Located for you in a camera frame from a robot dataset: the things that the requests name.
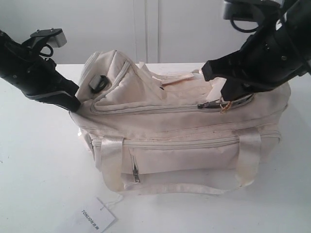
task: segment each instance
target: bag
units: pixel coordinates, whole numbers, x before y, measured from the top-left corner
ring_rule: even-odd
[[[222,194],[229,189],[209,187],[207,173],[231,168],[233,189],[251,184],[280,141],[277,124],[290,88],[223,102],[220,81],[205,82],[199,70],[160,76],[119,51],[94,53],[76,95],[81,108],[70,115],[107,187],[121,194]]]

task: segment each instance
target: fabric bag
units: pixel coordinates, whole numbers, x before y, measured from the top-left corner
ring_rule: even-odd
[[[161,76],[119,51],[86,62],[70,113],[107,187],[120,194],[222,194],[207,172],[235,168],[237,186],[254,181],[260,161],[280,141],[277,124],[290,97],[287,83],[233,102],[221,78],[199,70]]]

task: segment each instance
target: paper tag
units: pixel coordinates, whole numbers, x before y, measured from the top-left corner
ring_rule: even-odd
[[[102,233],[115,219],[110,211],[94,198],[60,224],[54,233]]]

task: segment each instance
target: cream handbag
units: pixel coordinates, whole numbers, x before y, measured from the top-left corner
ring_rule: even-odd
[[[280,141],[290,87],[223,102],[220,81],[205,82],[199,70],[160,76],[119,51],[94,53],[76,95],[81,108],[70,115],[107,187],[120,194],[222,194],[251,184]],[[216,99],[208,99],[211,92]],[[210,187],[210,171],[232,168],[236,186]]]

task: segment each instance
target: white ribbon handle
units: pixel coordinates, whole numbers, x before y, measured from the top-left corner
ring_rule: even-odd
[[[236,166],[236,178],[240,183],[237,188],[223,190],[199,184],[190,183],[165,183],[143,184],[137,183],[124,189],[121,179],[122,168],[122,137],[104,137],[101,147],[102,172],[107,187],[121,195],[157,194],[157,193],[199,193],[220,195],[254,182],[258,171],[261,150],[261,137],[256,128],[239,130],[240,152]]]

